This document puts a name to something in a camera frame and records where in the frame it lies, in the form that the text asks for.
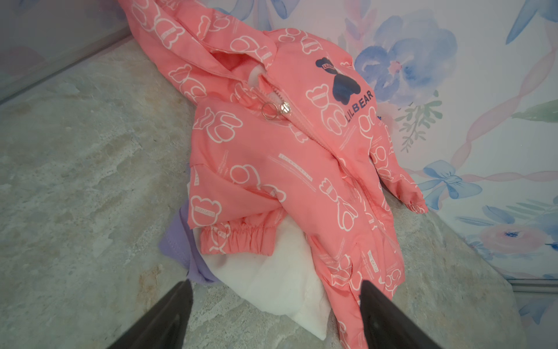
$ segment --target marble floor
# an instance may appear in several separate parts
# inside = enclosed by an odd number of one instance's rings
[[[0,106],[0,347],[105,348],[186,271],[157,244],[186,196],[193,108],[128,40]],[[392,197],[394,302],[446,349],[525,348],[510,285]],[[340,348],[194,286],[185,348]]]

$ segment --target jacket sleeve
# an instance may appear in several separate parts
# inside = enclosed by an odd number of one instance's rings
[[[374,136],[370,146],[370,159],[384,185],[407,208],[415,213],[426,213],[428,207],[419,186],[403,170],[393,151],[393,144],[386,124],[375,120]]]
[[[202,254],[251,252],[271,256],[281,203],[228,181],[207,165],[191,167],[188,225],[202,227]]]

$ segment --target children's jacket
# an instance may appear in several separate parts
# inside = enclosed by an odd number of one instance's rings
[[[188,223],[204,227],[202,252],[271,255],[288,213],[306,233],[342,344],[366,348],[362,280],[392,298],[405,278],[380,179],[413,212],[427,208],[351,56],[197,1],[120,3],[145,53],[197,105]]]

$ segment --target white fabric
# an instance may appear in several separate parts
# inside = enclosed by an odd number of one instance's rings
[[[201,229],[194,229],[198,250]],[[202,255],[209,270],[259,310],[287,315],[321,340],[331,305],[316,275],[304,232],[287,216],[277,229],[270,257],[250,253]]]

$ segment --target blue bow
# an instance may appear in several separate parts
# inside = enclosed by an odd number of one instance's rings
[[[427,165],[423,171],[429,177],[436,178],[419,184],[418,187],[423,193],[426,190],[434,188],[441,182],[446,184],[434,189],[426,198],[424,198],[426,205],[429,208],[435,210],[440,209],[438,202],[440,200],[440,196],[446,188],[448,189],[450,198],[452,199],[472,197],[483,191],[483,188],[480,186],[464,182],[461,177],[456,176],[455,167],[451,166],[444,160],[434,161],[432,164]]]

